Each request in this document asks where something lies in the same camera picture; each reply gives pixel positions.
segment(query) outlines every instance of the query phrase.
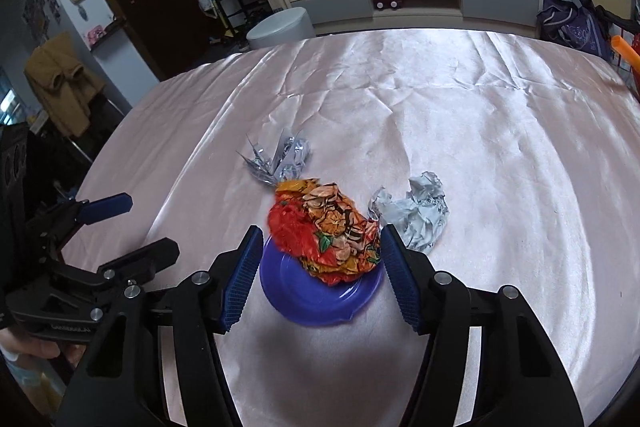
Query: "purple plate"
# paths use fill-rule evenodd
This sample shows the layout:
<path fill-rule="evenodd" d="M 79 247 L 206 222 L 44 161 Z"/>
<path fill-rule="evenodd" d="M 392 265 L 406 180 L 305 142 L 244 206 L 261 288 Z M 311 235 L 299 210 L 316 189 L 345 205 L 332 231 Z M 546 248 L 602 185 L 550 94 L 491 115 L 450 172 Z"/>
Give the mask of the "purple plate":
<path fill-rule="evenodd" d="M 271 305 L 285 318 L 303 326 L 348 322 L 380 286 L 382 261 L 353 282 L 327 286 L 310 276 L 296 258 L 281 252 L 271 237 L 260 261 L 260 282 Z"/>

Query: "gray drawer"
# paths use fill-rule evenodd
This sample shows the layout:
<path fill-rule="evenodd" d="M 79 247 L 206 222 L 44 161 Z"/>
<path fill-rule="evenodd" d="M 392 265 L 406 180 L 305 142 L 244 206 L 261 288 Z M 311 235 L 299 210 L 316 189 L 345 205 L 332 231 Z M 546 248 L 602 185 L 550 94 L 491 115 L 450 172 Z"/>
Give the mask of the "gray drawer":
<path fill-rule="evenodd" d="M 462 15 L 535 26 L 538 0 L 462 0 Z"/>
<path fill-rule="evenodd" d="M 371 0 L 299 0 L 291 5 L 305 8 L 313 24 L 373 16 Z"/>

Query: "silver screw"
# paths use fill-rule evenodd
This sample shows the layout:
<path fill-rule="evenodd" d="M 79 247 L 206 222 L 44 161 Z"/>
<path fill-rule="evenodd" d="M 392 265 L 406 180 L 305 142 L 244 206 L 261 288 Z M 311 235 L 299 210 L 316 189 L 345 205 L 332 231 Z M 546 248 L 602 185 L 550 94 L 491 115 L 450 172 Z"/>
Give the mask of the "silver screw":
<path fill-rule="evenodd" d="M 196 272 L 191 276 L 191 282 L 194 284 L 204 284 L 209 282 L 209 272 Z"/>
<path fill-rule="evenodd" d="M 137 297 L 140 295 L 140 286 L 132 284 L 131 286 L 127 286 L 124 290 L 124 296 L 127 299 L 132 299 L 133 297 Z"/>
<path fill-rule="evenodd" d="M 442 284 L 443 286 L 446 286 L 453 279 L 451 275 L 447 272 L 436 272 L 435 275 L 433 276 L 433 280 L 438 284 Z"/>
<path fill-rule="evenodd" d="M 518 295 L 520 295 L 518 289 L 514 286 L 505 286 L 502 288 L 502 293 L 504 293 L 504 296 L 508 299 L 517 299 Z"/>
<path fill-rule="evenodd" d="M 102 315 L 103 313 L 100 308 L 94 308 L 93 310 L 91 310 L 91 313 L 89 313 L 91 320 L 95 322 L 98 322 L 102 318 Z"/>

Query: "pink tablecloth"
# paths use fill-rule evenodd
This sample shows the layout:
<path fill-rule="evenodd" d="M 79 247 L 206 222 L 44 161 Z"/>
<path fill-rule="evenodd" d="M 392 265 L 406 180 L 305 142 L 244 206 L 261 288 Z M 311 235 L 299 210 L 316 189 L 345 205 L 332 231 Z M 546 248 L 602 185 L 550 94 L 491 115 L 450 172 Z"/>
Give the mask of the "pink tablecloth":
<path fill-rule="evenodd" d="M 363 210 L 381 185 L 402 196 L 409 176 L 436 172 L 450 217 L 434 267 L 521 288 L 588 424 L 639 352 L 639 121 L 604 61 L 515 36 L 388 30 L 234 55 L 160 84 L 127 116 L 79 198 L 126 191 L 133 209 L 85 227 L 65 257 L 95 269 L 166 236 L 180 259 L 151 288 L 206 269 L 249 225 L 266 231 L 273 194 L 236 153 L 246 135 L 274 148 L 283 126 L 304 128 L 306 174 Z M 319 329 L 284 319 L 256 280 L 216 340 L 246 427 L 396 426 L 425 345 L 386 279 L 352 323 Z M 473 340 L 459 422 L 473 405 Z M 168 403 L 184 423 L 171 358 Z"/>

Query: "brown coat on chair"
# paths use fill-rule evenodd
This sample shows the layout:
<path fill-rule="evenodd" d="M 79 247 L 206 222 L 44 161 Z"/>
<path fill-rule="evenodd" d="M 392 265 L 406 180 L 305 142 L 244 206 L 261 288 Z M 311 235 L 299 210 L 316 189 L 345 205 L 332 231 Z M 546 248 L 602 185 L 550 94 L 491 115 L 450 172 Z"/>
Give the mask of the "brown coat on chair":
<path fill-rule="evenodd" d="M 89 127 L 89 102 L 104 87 L 74 53 L 68 32 L 36 48 L 24 74 L 42 107 L 63 136 L 79 137 Z"/>

